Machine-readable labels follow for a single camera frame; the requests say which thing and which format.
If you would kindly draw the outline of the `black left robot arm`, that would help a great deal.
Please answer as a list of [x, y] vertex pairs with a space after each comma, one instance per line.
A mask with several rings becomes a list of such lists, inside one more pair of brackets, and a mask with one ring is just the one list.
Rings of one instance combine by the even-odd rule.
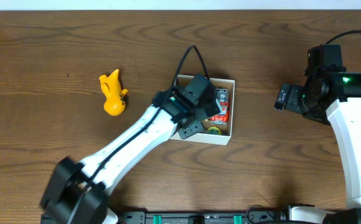
[[158, 92], [142, 117], [109, 145], [80, 162], [62, 159], [40, 206], [58, 223], [118, 223], [110, 196], [120, 180], [178, 128], [188, 127], [199, 115], [213, 116], [219, 109], [213, 90], [172, 87]]

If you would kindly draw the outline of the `red fire truck toy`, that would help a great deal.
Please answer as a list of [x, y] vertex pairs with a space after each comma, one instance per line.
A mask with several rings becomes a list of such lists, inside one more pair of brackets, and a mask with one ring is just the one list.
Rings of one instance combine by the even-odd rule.
[[211, 117], [210, 122], [212, 124], [227, 124], [229, 115], [228, 90], [221, 88], [217, 89], [217, 100], [220, 103], [220, 112], [219, 114]]

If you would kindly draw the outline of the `yellow round rattle toy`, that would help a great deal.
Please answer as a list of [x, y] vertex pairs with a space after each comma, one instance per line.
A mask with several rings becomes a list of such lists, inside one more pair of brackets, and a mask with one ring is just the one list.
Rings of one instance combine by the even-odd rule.
[[218, 136], [222, 135], [221, 129], [218, 128], [216, 124], [212, 123], [209, 119], [205, 119], [204, 122], [208, 125], [207, 128], [205, 129], [205, 132], [207, 134], [218, 135]]

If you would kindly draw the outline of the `orange rubber animal toy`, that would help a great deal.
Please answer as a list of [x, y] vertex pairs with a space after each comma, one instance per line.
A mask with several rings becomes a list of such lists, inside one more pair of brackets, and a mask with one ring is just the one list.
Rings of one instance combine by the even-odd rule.
[[122, 89], [119, 72], [120, 70], [116, 69], [110, 75], [99, 77], [101, 91], [106, 98], [103, 108], [111, 116], [118, 116], [125, 110], [124, 97], [129, 92], [126, 88]]

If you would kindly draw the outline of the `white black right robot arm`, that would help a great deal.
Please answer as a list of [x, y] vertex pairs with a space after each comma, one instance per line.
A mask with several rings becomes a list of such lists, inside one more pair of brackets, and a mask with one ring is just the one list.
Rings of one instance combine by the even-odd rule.
[[332, 127], [345, 176], [347, 208], [288, 207], [285, 223], [361, 223], [361, 73], [320, 72], [306, 84], [281, 86], [274, 108]]

